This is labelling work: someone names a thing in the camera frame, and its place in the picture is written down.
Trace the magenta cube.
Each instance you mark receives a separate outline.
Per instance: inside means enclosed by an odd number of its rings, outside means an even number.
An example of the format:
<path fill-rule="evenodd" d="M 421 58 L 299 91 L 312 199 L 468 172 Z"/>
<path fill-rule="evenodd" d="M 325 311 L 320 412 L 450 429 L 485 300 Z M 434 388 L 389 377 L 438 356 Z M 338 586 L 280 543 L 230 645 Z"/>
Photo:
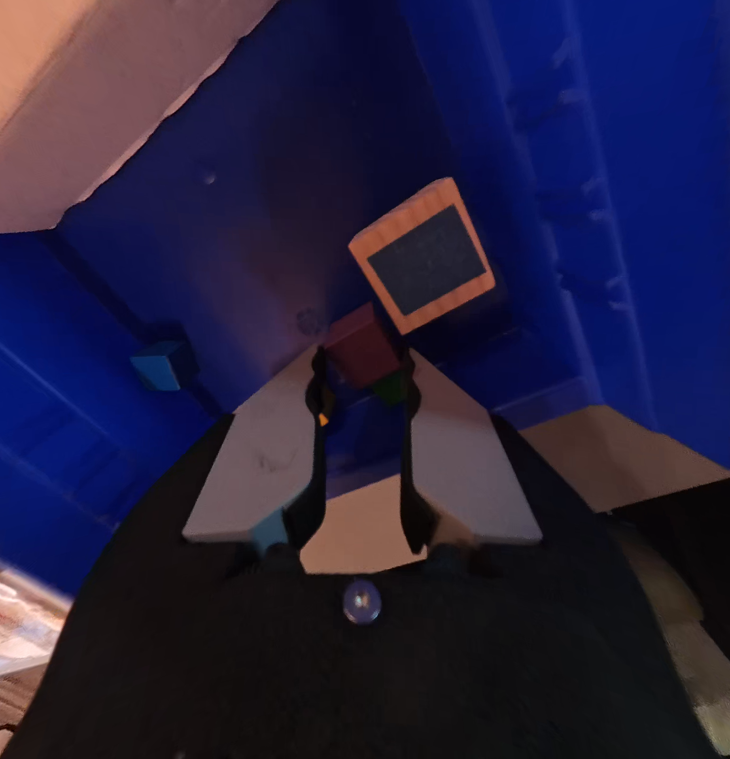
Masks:
<path fill-rule="evenodd" d="M 373 303 L 336 319 L 324 342 L 327 357 L 355 390 L 369 388 L 401 368 L 401 360 Z"/>

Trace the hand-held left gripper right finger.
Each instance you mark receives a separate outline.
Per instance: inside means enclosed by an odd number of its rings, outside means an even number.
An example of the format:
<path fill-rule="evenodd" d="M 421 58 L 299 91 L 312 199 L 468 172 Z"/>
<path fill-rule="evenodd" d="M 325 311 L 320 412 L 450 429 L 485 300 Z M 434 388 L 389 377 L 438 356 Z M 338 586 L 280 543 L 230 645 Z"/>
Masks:
<path fill-rule="evenodd" d="M 539 544 L 542 530 L 491 413 L 416 350 L 403 368 L 400 519 L 410 551 L 455 540 Z"/>

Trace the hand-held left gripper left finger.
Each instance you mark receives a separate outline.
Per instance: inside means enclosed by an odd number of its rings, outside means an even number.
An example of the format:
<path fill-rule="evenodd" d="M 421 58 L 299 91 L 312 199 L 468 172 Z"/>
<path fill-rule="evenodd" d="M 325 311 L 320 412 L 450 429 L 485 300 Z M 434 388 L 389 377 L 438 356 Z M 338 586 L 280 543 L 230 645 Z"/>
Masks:
<path fill-rule="evenodd" d="M 325 381 L 309 347 L 236 410 L 182 530 L 191 544 L 291 544 L 291 509 L 313 484 Z"/>

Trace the wooden cube with blue face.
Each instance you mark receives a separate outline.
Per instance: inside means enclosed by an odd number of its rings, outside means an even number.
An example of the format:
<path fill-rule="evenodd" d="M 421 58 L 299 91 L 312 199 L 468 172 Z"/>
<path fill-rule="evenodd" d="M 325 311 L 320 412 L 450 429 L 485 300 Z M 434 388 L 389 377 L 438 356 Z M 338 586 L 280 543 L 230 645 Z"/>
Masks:
<path fill-rule="evenodd" d="M 430 183 L 368 225 L 348 249 L 402 336 L 496 286 L 452 177 Z"/>

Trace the white cardboard mailer box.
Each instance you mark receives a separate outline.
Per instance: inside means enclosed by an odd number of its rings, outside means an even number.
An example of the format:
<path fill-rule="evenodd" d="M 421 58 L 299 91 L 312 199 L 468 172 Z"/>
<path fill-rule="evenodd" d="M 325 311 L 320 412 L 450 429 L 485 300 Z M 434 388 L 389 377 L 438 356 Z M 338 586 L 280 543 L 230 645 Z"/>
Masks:
<path fill-rule="evenodd" d="M 94 2 L 0 127 L 0 234 L 54 228 L 276 4 Z"/>

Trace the green cube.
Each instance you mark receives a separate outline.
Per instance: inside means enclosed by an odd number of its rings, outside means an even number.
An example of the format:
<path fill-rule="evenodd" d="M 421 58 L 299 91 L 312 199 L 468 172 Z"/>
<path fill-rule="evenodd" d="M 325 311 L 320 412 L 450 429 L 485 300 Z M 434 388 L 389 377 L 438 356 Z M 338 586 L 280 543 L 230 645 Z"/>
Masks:
<path fill-rule="evenodd" d="M 407 399 L 408 380 L 403 370 L 397 370 L 377 380 L 370 389 L 383 404 L 393 408 Z"/>

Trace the blue plastic bin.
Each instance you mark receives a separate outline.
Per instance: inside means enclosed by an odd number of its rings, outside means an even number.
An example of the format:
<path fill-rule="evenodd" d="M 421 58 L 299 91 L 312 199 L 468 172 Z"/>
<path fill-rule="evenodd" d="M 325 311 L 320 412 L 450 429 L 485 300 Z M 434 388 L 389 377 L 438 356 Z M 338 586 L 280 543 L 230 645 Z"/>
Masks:
<path fill-rule="evenodd" d="M 497 287 L 411 345 L 518 428 L 605 404 L 730 469 L 730 2 L 277 2 L 52 229 L 0 234 L 0 563 L 74 595 L 143 493 L 376 295 L 453 177 Z M 130 356 L 189 342 L 146 388 Z"/>

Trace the person's dark clothed body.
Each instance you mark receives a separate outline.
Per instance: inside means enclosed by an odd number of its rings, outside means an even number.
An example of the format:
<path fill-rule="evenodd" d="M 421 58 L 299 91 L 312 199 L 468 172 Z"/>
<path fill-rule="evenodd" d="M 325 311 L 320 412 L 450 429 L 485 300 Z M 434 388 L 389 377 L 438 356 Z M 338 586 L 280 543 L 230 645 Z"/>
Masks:
<path fill-rule="evenodd" d="M 604 518 L 651 604 L 704 734 L 730 757 L 730 478 Z"/>

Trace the small blue cube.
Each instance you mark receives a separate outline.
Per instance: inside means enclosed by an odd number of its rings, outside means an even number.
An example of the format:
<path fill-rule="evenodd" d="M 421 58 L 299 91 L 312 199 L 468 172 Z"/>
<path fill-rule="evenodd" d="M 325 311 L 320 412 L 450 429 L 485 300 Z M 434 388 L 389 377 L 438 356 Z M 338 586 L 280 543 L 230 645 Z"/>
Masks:
<path fill-rule="evenodd" d="M 199 374 L 197 359 L 188 341 L 164 340 L 130 356 L 142 384 L 152 391 L 176 393 Z"/>

